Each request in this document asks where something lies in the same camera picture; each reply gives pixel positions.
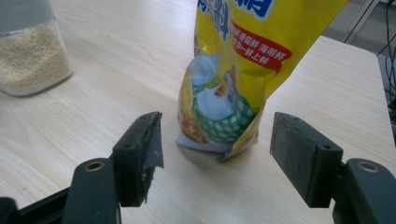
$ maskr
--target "green pattern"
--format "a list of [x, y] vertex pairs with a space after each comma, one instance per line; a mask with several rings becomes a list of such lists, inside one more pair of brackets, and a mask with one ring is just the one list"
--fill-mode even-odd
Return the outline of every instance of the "green pattern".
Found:
[[221, 120], [205, 117], [198, 110], [194, 97], [193, 106], [198, 126], [209, 138], [216, 142], [234, 143], [254, 119], [254, 113], [248, 101], [238, 93], [235, 96], [234, 113]]

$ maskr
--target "yellow snack bag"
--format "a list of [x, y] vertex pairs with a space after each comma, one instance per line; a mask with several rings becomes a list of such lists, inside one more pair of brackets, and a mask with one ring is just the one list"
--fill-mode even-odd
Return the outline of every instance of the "yellow snack bag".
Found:
[[266, 99], [346, 2], [198, 0], [177, 143], [224, 153], [220, 160], [256, 144]]

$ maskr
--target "light wooden table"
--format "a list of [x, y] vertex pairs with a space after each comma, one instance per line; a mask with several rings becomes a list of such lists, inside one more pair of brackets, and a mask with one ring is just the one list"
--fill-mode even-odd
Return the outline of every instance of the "light wooden table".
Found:
[[376, 57], [325, 37], [267, 102], [259, 144], [224, 163], [177, 147], [177, 94], [193, 57], [196, 1], [51, 1], [74, 66], [33, 97], [0, 94], [0, 195], [19, 208], [70, 185], [80, 163], [108, 157], [132, 122], [163, 112], [165, 168], [123, 223], [332, 223], [309, 209], [269, 153], [274, 113], [304, 119], [345, 150], [396, 174]]

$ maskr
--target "screw hole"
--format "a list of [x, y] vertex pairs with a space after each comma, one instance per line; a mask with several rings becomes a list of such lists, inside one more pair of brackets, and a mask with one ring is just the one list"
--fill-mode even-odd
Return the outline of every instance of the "screw hole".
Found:
[[91, 162], [90, 164], [88, 164], [85, 167], [85, 170], [88, 171], [88, 172], [97, 171], [97, 170], [102, 169], [102, 167], [104, 167], [104, 166], [105, 166], [104, 162], [102, 162], [102, 161], [94, 161], [94, 162]]

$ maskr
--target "container lid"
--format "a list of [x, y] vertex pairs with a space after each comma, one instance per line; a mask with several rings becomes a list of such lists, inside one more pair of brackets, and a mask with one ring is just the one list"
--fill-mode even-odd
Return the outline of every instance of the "container lid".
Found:
[[0, 34], [22, 30], [53, 18], [50, 0], [0, 0]]

